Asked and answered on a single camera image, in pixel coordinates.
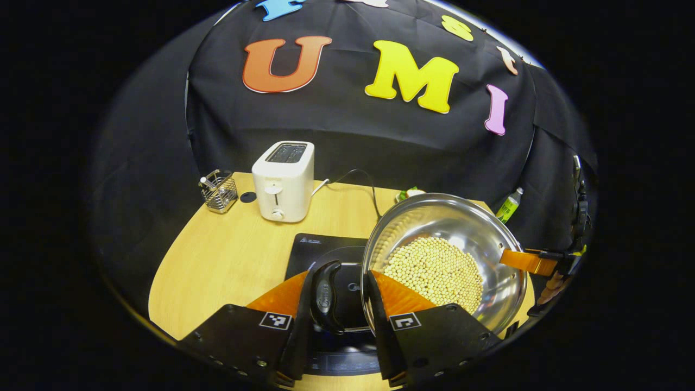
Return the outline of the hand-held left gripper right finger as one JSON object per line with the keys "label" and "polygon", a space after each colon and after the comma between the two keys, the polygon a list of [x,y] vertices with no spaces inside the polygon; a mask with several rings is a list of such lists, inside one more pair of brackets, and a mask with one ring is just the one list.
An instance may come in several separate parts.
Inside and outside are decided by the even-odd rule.
{"label": "hand-held left gripper right finger", "polygon": [[429,386],[477,365],[502,343],[457,304],[387,316],[372,272],[365,274],[365,293],[381,375],[392,387]]}

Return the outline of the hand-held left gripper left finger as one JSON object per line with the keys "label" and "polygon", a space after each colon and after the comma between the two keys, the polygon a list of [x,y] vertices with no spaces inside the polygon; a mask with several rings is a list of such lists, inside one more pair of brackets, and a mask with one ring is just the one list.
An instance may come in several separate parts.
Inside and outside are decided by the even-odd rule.
{"label": "hand-held left gripper left finger", "polygon": [[[261,388],[292,388],[308,358],[313,277],[306,270],[286,280],[254,308],[223,305],[182,338],[179,348]],[[275,302],[266,304],[268,297]]]}

